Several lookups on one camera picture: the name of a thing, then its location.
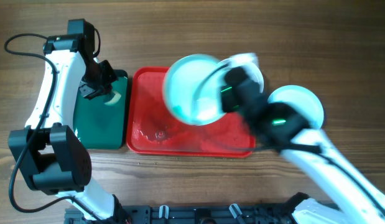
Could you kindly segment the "green yellow sponge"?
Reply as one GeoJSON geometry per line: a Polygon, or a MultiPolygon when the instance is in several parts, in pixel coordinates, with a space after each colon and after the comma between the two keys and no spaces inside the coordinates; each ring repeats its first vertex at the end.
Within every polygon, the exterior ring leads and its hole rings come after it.
{"type": "Polygon", "coordinates": [[[107,106],[115,105],[121,99],[121,94],[117,91],[112,91],[108,95],[105,96],[104,104],[107,106]]]}

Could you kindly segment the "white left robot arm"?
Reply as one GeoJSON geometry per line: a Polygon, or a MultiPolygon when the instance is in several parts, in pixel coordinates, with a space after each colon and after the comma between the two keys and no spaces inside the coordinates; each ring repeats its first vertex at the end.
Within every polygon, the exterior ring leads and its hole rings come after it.
{"type": "Polygon", "coordinates": [[[129,79],[124,70],[98,60],[98,30],[84,19],[67,33],[45,38],[42,86],[23,129],[11,131],[13,174],[33,191],[66,200],[88,223],[128,223],[118,198],[92,176],[91,148],[123,144],[129,79]]]}

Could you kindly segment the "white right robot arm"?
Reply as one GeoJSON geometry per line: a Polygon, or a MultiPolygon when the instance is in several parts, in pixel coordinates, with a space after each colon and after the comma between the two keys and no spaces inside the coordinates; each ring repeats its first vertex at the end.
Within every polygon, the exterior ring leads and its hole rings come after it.
{"type": "Polygon", "coordinates": [[[322,129],[323,106],[310,90],[282,86],[270,95],[243,67],[229,70],[223,111],[237,112],[262,142],[306,173],[338,206],[303,195],[291,209],[297,223],[385,223],[385,195],[336,148],[322,129]]]}

